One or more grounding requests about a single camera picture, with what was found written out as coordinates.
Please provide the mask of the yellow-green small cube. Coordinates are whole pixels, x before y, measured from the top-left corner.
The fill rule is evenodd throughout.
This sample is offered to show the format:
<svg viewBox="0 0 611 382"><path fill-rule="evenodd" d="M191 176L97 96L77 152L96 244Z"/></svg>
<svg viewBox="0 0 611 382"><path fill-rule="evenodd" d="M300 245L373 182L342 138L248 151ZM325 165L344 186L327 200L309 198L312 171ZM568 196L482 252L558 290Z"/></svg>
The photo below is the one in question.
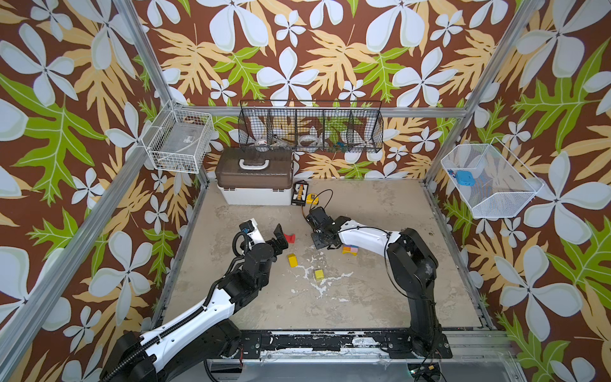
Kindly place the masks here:
<svg viewBox="0 0 611 382"><path fill-rule="evenodd" d="M317 281L321 281L325 278L324 272L321 269L318 269L314 272L314 277Z"/></svg>

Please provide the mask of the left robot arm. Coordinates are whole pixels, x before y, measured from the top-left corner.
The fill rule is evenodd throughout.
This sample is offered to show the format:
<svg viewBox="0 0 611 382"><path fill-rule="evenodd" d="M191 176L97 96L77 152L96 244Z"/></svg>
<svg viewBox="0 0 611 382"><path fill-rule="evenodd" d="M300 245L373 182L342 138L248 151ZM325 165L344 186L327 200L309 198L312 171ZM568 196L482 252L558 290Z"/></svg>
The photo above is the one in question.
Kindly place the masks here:
<svg viewBox="0 0 611 382"><path fill-rule="evenodd" d="M100 380L171 381L202 361L235 353L241 332L230 318L267 286L273 262L288 247L280 225L264 240L255 220L240 224L232 241L234 258L207 296L166 324L143 334L124 334Z"/></svg>

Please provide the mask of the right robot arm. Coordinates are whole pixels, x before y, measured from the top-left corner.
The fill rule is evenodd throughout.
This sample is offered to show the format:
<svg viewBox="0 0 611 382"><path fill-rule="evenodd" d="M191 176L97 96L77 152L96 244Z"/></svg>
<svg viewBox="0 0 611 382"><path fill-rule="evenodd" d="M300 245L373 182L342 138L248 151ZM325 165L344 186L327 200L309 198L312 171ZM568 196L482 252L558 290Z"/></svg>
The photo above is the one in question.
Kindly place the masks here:
<svg viewBox="0 0 611 382"><path fill-rule="evenodd" d="M412 352L421 357L452 357L434 301L439 261L415 229L387 231L347 216L333 219L322 207L310 210L305 220L318 249L357 247L383 256L391 284L409 302Z"/></svg>

